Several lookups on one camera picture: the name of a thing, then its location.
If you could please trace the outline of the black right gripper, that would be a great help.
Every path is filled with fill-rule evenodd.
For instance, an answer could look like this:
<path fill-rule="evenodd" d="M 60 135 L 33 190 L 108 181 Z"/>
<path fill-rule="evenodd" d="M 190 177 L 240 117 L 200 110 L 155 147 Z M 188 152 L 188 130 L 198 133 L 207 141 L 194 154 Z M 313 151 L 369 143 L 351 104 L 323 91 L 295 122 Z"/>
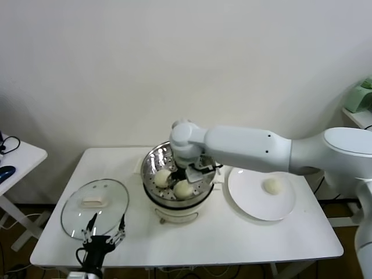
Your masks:
<path fill-rule="evenodd" d="M 180 165 L 178 163 L 174 164 L 176 170 L 173 173 L 170 173 L 167 177 L 168 185 L 176 185 L 179 181 L 187 179 L 187 169 L 189 165 Z"/>

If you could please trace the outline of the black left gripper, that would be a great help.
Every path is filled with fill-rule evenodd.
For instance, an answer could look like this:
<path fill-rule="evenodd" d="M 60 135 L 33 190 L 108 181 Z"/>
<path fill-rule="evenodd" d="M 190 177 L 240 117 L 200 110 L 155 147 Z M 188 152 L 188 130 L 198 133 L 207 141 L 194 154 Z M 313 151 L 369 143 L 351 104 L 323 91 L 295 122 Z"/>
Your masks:
<path fill-rule="evenodd" d="M 126 236 L 125 214 L 123 214 L 120 219 L 118 231 L 111 237 L 105 235 L 92 236 L 92 231 L 97 217 L 98 214 L 95 213 L 92 219 L 88 222 L 86 228 L 81 230 L 83 236 L 83 250 L 86 252 L 86 257 L 82 262 L 82 266 L 101 269 L 105 256 L 114 251 L 114 243 L 121 243 Z"/>

